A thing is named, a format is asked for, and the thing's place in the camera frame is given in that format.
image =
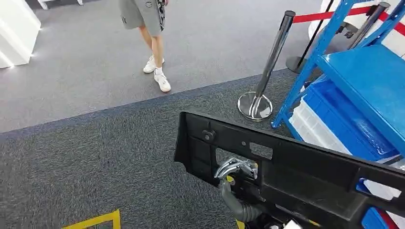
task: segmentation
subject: carpet floor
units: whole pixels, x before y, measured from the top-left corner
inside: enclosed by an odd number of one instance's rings
[[[142,72],[150,50],[125,30],[117,0],[27,0],[42,22],[29,64],[0,69],[0,132],[165,95]],[[308,14],[313,0],[172,0],[163,32],[171,93],[260,74],[284,11]],[[301,55],[309,23],[292,26],[276,70]]]
[[[272,74],[275,111],[296,75]],[[219,190],[173,162],[178,116],[196,110],[253,123],[237,108],[259,76],[0,134],[0,228],[60,228],[119,209],[122,228],[235,226]]]

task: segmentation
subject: red barrier belt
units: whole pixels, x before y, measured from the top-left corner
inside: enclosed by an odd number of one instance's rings
[[[354,8],[349,11],[350,15],[356,15],[356,14],[362,14],[362,13],[367,13],[370,10],[370,6],[366,7],[360,7],[360,8]],[[294,20],[292,23],[301,23],[301,22],[307,22],[307,21],[316,21],[316,20],[322,20],[322,19],[329,19],[332,17],[334,14],[334,11],[332,12],[325,12],[325,13],[314,13],[314,14],[307,14],[307,15],[299,15],[295,16]]]
[[[389,14],[386,12],[383,12],[378,19],[385,21],[388,18]],[[402,34],[405,36],[405,25],[398,22],[398,24],[395,26],[394,30],[396,30],[398,33]]]
[[[367,13],[370,10],[370,6],[366,7],[359,7],[359,8],[354,8],[349,11],[347,16],[351,15],[357,15],[357,14],[363,14]],[[334,11],[332,12],[325,12],[325,13],[314,13],[314,14],[307,14],[307,15],[299,15],[295,16],[294,20],[292,23],[301,23],[301,22],[308,22],[308,21],[316,21],[316,20],[323,20],[323,19],[329,19],[332,17],[334,14]],[[381,16],[379,17],[380,20],[384,21],[388,18],[388,14],[386,12],[383,12]],[[405,36],[405,25],[402,23],[398,23],[395,28],[396,31],[398,31],[400,34]]]

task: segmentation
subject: gray shorts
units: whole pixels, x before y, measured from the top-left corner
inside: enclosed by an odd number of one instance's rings
[[[164,29],[163,0],[119,0],[119,9],[126,29],[146,26],[151,36],[158,36]]]

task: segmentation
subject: dark gray carpet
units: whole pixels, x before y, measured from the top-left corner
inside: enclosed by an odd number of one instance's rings
[[[273,73],[266,93],[275,108],[294,78],[289,70]],[[233,228],[218,190],[172,161],[178,116],[193,109],[271,129],[269,121],[252,123],[236,108],[258,79],[0,134],[0,228],[60,228],[117,208],[125,229]],[[283,127],[275,132],[289,135]]]

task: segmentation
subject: shoe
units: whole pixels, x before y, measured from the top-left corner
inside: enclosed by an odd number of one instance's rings
[[[169,92],[171,90],[171,87],[170,83],[167,81],[166,76],[163,73],[159,75],[156,75],[156,73],[154,74],[155,81],[158,82],[160,90],[163,92]]]
[[[153,55],[151,55],[145,67],[143,68],[143,72],[152,73],[155,69],[156,69],[155,58],[153,58]]]

